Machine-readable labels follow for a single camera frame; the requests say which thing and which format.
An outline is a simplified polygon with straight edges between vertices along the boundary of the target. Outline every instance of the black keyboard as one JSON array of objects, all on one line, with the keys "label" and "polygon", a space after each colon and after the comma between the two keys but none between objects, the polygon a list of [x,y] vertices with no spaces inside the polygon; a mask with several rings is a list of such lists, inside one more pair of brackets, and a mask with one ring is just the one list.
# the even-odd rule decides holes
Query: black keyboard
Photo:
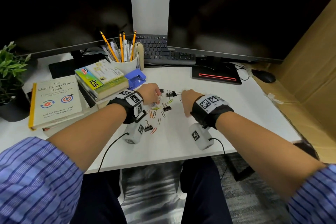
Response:
[{"label": "black keyboard", "polygon": [[166,35],[137,34],[135,41],[143,44],[145,65],[195,65],[194,54],[168,50]]}]

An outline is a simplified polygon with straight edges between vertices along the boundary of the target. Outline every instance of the white desk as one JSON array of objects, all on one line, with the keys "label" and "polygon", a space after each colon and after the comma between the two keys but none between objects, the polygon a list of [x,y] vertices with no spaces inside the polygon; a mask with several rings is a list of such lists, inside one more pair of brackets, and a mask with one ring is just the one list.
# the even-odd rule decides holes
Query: white desk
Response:
[{"label": "white desk", "polygon": [[[33,82],[51,79],[48,64],[69,58],[71,58],[70,54],[61,54],[40,59],[38,71],[26,82],[23,90],[29,92]],[[243,69],[239,70],[239,72],[241,77],[247,77]],[[190,67],[146,68],[144,73],[147,76],[147,82],[155,82],[165,91],[174,90],[180,92],[184,89],[194,89],[204,94],[217,94],[228,101],[236,113],[273,131],[292,143],[301,140],[295,129],[273,105],[271,100],[264,95],[261,88],[252,78],[243,82],[241,86],[237,86],[194,80],[191,78]],[[170,104],[172,110],[165,112],[166,118],[161,115],[162,109],[157,111],[155,119],[149,119],[148,117],[149,124],[153,125],[154,128],[157,127],[157,131],[153,135],[150,132],[144,133],[140,143],[136,145],[127,144],[123,140],[117,141],[106,154],[101,170],[107,171],[222,154],[223,150],[219,142],[215,142],[213,146],[204,151],[198,149],[188,134],[188,127],[190,124],[195,123],[195,120],[192,117],[186,118],[184,116],[179,96],[173,99],[174,101]],[[161,124],[157,125],[159,117],[161,118]],[[25,137],[47,138],[42,130],[30,131],[27,123],[28,118],[14,123],[0,120],[0,151],[14,145]],[[123,134],[125,128],[126,125],[121,125],[87,173],[97,172],[107,147]],[[211,128],[209,132],[213,137],[221,140],[226,153],[236,152],[233,146],[217,130]]]}]

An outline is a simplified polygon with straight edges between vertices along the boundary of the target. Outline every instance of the forearm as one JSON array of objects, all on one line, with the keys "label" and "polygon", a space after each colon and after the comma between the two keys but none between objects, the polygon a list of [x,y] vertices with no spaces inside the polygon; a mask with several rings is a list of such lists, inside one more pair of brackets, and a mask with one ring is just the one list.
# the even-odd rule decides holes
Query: forearm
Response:
[{"label": "forearm", "polygon": [[325,167],[282,137],[234,112],[222,114],[216,128],[262,179],[286,200],[306,178]]},{"label": "forearm", "polygon": [[48,141],[85,172],[126,119],[119,104],[111,104],[51,136]]}]

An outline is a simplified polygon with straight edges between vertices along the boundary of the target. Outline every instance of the monitor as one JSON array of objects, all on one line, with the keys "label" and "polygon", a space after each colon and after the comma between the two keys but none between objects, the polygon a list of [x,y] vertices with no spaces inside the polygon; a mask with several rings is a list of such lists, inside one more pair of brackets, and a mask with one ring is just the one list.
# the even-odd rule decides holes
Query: monitor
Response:
[{"label": "monitor", "polygon": [[131,0],[1,0],[0,47],[40,58],[103,45],[133,34]]},{"label": "monitor", "polygon": [[171,51],[281,63],[330,0],[170,0]]}]

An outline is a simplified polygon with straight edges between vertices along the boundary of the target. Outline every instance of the gray carpet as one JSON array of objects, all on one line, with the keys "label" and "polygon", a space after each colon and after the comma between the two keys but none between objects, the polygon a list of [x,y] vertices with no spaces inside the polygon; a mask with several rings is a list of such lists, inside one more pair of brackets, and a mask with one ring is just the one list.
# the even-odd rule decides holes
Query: gray carpet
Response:
[{"label": "gray carpet", "polygon": [[[239,154],[230,157],[238,171],[247,166]],[[223,156],[213,159],[222,175]],[[129,224],[181,222],[185,201],[176,195],[181,166],[169,162],[123,169],[122,209]],[[290,223],[285,202],[257,174],[236,182],[227,170],[221,184],[233,223]]]}]

